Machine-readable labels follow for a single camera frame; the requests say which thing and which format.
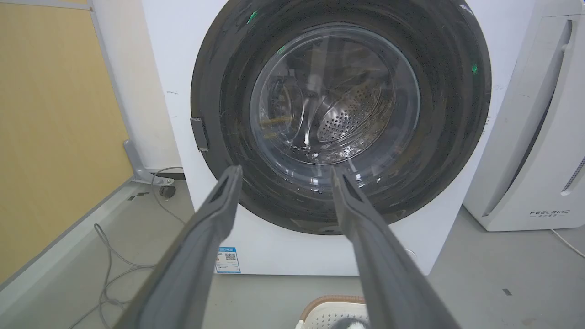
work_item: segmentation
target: caster wheel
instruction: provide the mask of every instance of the caster wheel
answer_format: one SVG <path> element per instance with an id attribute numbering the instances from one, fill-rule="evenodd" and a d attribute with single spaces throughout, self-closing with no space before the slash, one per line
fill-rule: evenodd
<path id="1" fill-rule="evenodd" d="M 175 195 L 177 189 L 174 186 L 161 186 L 159 189 L 159 194 L 163 196 L 165 199 L 170 199 Z"/>

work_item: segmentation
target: perforated basket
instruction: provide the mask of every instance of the perforated basket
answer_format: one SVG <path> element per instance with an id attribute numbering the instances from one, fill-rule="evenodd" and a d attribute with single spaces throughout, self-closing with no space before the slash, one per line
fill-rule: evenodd
<path id="1" fill-rule="evenodd" d="M 369 322 L 363 297 L 335 295 L 319 297 L 307 305 L 295 329 L 329 329 L 344 318 Z"/>

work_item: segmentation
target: white appliance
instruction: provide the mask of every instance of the white appliance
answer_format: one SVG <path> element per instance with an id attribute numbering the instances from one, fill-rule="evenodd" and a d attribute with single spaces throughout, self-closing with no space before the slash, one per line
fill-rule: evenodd
<path id="1" fill-rule="evenodd" d="M 539 1 L 464 200 L 488 231 L 585 224 L 585 14 Z"/>
<path id="2" fill-rule="evenodd" d="M 143 6 L 195 209 L 223 168 L 244 167 L 245 207 L 217 272 L 357 275 L 327 191 L 335 163 L 355 174 L 421 271 L 431 271 L 500 108 L 532 1 Z"/>

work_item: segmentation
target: blue and white sticker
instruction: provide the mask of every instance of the blue and white sticker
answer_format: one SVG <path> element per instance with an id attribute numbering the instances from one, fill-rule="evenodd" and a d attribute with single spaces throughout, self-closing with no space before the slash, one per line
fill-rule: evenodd
<path id="1" fill-rule="evenodd" d="M 236 248 L 219 247 L 218 257 L 215 259 L 215 270 L 218 273 L 241 273 Z"/>

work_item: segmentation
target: brand logo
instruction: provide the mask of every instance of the brand logo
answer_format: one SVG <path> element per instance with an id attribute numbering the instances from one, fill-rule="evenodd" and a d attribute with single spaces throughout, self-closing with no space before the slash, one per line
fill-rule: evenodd
<path id="1" fill-rule="evenodd" d="M 570 212 L 571 212 L 570 210 L 531 211 L 530 217 L 557 217 L 564 216 Z"/>

